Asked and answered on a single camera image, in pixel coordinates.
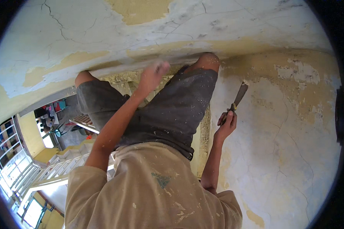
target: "fist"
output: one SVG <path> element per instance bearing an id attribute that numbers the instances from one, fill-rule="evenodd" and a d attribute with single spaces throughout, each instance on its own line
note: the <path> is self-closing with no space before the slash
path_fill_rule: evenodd
<path id="1" fill-rule="evenodd" d="M 233 111 L 224 112 L 218 120 L 218 126 L 227 116 L 225 123 L 215 132 L 214 138 L 223 142 L 235 129 L 237 125 L 237 114 Z"/>
<path id="2" fill-rule="evenodd" d="M 170 64 L 167 61 L 156 61 L 148 65 L 142 75 L 138 85 L 138 91 L 145 97 L 152 92 L 162 80 L 162 76 L 170 69 Z"/>

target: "logo on shirt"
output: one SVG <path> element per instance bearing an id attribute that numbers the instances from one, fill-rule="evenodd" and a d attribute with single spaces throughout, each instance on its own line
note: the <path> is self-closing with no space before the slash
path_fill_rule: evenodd
<path id="1" fill-rule="evenodd" d="M 164 189 L 171 180 L 171 177 L 164 177 L 156 173 L 151 173 L 151 176 L 156 178 L 158 184 L 162 189 Z"/>

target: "leg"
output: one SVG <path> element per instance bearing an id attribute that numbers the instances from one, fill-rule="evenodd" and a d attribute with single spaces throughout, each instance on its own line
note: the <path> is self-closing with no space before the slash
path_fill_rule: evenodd
<path id="1" fill-rule="evenodd" d="M 75 79 L 80 111 L 88 114 L 97 130 L 101 130 L 127 100 L 107 81 L 100 81 L 88 71 Z"/>
<path id="2" fill-rule="evenodd" d="M 176 74 L 154 99 L 140 110 L 140 126 L 157 139 L 192 159 L 191 142 L 210 103 L 219 70 L 219 58 L 204 53 L 196 63 Z"/>

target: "putty knife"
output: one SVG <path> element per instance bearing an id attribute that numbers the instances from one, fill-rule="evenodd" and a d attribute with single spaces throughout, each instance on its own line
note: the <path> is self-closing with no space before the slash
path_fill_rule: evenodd
<path id="1" fill-rule="evenodd" d="M 248 86 L 249 86 L 249 83 L 246 80 L 243 80 L 243 82 L 239 88 L 239 91 L 237 93 L 236 99 L 232 103 L 231 108 L 227 109 L 227 112 L 228 111 L 235 112 L 237 110 L 237 106 L 238 106 L 239 102 L 242 100 L 243 96 L 245 95 L 245 93 L 248 89 Z M 226 118 L 227 118 L 227 115 L 224 116 L 222 122 L 220 123 L 221 126 L 226 122 Z"/>

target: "chair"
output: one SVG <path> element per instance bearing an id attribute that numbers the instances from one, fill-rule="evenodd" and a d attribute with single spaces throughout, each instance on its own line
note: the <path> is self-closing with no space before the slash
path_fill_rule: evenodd
<path id="1" fill-rule="evenodd" d="M 56 127 L 56 129 L 54 129 L 53 131 L 50 131 L 49 133 L 54 133 L 56 136 L 61 137 L 62 135 L 66 134 L 67 131 L 64 133 L 63 131 L 60 131 L 60 128 L 63 126 L 64 124 L 58 125 Z"/>

